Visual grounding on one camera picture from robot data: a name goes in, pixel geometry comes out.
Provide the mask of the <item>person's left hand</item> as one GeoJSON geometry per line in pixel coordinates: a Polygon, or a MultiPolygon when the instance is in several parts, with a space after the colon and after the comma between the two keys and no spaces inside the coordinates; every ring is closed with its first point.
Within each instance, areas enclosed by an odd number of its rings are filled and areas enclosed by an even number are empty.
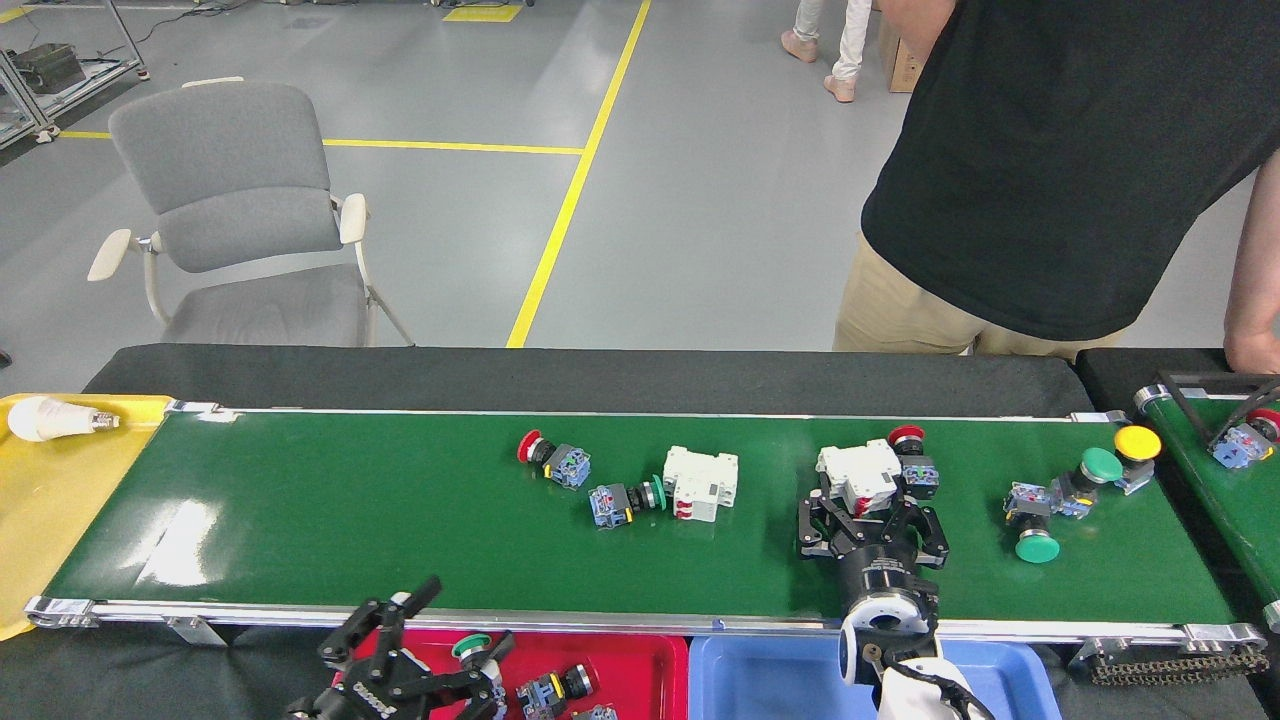
{"type": "Polygon", "coordinates": [[[1279,338],[1271,328],[1226,329],[1224,352],[1230,369],[1242,374],[1279,374],[1279,338]]]}

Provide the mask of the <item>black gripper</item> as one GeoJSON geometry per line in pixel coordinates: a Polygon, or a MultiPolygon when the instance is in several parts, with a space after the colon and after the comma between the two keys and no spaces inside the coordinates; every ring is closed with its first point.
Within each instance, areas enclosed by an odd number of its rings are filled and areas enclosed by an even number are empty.
{"type": "MultiPolygon", "coordinates": [[[[374,652],[366,657],[370,671],[389,671],[402,650],[404,623],[419,615],[442,592],[439,575],[430,575],[412,594],[397,592],[389,600],[370,598],[333,630],[317,647],[330,669],[349,671],[353,652],[378,632],[374,652]]],[[[452,655],[460,670],[452,674],[412,676],[408,680],[344,680],[314,697],[285,707],[287,719],[428,719],[434,708],[463,702],[462,716],[507,715],[506,688],[499,661],[515,648],[511,632],[493,641],[475,633],[457,641],[452,655]]]]}
{"type": "Polygon", "coordinates": [[[938,587],[920,578],[919,565],[941,569],[948,542],[933,507],[914,498],[896,498],[884,519],[884,543],[868,544],[870,523],[856,516],[858,498],[846,500],[828,475],[797,502],[799,552],[805,557],[836,560],[840,607],[851,612],[878,594],[902,596],[936,612],[938,587]]]}

